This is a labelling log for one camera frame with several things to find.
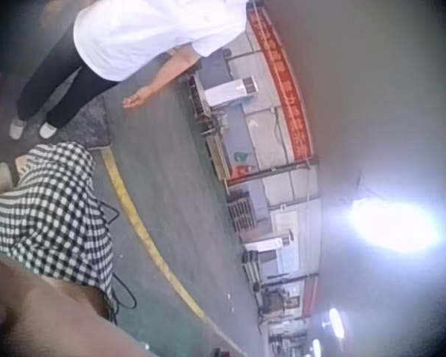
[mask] hand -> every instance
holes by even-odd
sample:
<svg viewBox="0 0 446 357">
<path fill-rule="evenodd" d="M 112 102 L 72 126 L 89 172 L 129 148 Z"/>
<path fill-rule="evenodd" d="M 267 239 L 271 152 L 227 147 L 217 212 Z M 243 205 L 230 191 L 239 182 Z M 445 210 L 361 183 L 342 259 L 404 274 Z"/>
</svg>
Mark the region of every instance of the hand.
<svg viewBox="0 0 446 357">
<path fill-rule="evenodd" d="M 131 95 L 123 100 L 123 107 L 125 109 L 129 109 L 140 106 L 147 100 L 148 97 L 150 97 L 153 92 L 154 91 L 149 86 L 142 87 L 134 95 Z"/>
<path fill-rule="evenodd" d="M 42 12 L 42 28 L 48 28 L 64 8 L 65 2 L 63 0 L 51 0 L 45 5 Z"/>
</svg>

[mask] air conditioner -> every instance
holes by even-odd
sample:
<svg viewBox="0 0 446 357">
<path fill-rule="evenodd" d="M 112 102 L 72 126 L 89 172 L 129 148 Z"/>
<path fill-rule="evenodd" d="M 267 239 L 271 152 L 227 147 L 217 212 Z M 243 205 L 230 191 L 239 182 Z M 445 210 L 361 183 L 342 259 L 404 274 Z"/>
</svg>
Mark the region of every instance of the air conditioner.
<svg viewBox="0 0 446 357">
<path fill-rule="evenodd" d="M 251 97 L 258 92 L 253 77 L 232 80 L 205 91 L 208 105 L 215 108 Z"/>
</svg>

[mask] yellow line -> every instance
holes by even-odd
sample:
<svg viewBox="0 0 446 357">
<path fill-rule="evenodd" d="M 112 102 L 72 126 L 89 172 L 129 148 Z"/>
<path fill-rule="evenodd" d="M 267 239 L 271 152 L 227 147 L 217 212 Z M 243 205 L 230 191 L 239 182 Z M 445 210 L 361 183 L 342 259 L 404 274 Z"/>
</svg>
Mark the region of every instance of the yellow line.
<svg viewBox="0 0 446 357">
<path fill-rule="evenodd" d="M 205 322 L 208 326 L 210 326 L 213 329 L 213 331 L 218 336 L 223 338 L 238 354 L 246 356 L 246 353 L 244 353 L 229 337 L 225 335 L 223 331 L 221 331 L 216 326 L 216 324 L 213 321 L 211 321 L 211 319 L 208 316 L 205 315 L 201 307 L 193 300 L 188 291 L 180 283 L 178 278 L 172 273 L 170 267 L 167 265 L 167 263 L 165 263 L 165 260 L 158 251 L 157 246 L 155 245 L 151 236 L 149 235 L 146 226 L 140 219 L 139 214 L 135 209 L 134 203 L 132 203 L 131 197 L 127 192 L 126 186 L 124 185 L 124 182 L 120 177 L 119 169 L 117 168 L 114 155 L 112 154 L 112 150 L 106 147 L 104 149 L 101 149 L 101 154 L 103 156 L 103 160 L 106 165 L 106 169 L 109 173 L 109 176 L 111 177 L 112 185 L 114 186 L 117 197 L 119 198 L 120 203 L 122 204 L 122 207 L 132 224 L 132 227 L 134 227 L 135 233 L 139 236 L 141 242 L 149 252 L 150 257 L 154 260 L 158 269 L 169 281 L 170 285 L 172 285 L 177 294 L 180 295 L 182 300 L 195 313 L 195 315 L 198 316 L 198 318 L 200 318 L 203 322 Z"/>
</svg>

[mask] black pants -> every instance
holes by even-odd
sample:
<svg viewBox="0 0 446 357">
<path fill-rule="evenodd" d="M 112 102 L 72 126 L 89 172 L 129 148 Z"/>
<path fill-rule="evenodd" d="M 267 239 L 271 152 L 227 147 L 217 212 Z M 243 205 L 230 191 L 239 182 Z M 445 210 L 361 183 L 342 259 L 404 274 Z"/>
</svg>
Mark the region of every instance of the black pants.
<svg viewBox="0 0 446 357">
<path fill-rule="evenodd" d="M 64 127 L 90 100 L 118 84 L 99 77 L 84 63 L 74 45 L 71 27 L 23 89 L 16 103 L 20 120 L 33 117 L 56 88 L 78 69 L 65 96 L 47 114 L 46 121 L 55 128 Z"/>
</svg>

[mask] person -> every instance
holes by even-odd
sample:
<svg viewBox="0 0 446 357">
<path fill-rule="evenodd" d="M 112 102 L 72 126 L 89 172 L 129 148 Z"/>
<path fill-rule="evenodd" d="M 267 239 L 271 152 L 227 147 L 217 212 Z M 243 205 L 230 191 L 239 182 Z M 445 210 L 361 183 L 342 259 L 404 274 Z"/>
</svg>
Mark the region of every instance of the person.
<svg viewBox="0 0 446 357">
<path fill-rule="evenodd" d="M 145 356 L 113 325 L 112 240 L 80 144 L 38 145 L 0 193 L 0 341 L 13 356 Z"/>
<path fill-rule="evenodd" d="M 42 17 L 52 22 L 65 3 L 52 0 Z M 23 89 L 10 137 L 18 140 L 53 91 L 79 70 L 69 90 L 47 113 L 39 130 L 50 138 L 88 101 L 132 76 L 157 55 L 178 48 L 153 81 L 123 100 L 143 104 L 179 74 L 226 45 L 246 26 L 247 0 L 85 0 L 74 24 L 51 50 Z"/>
</svg>

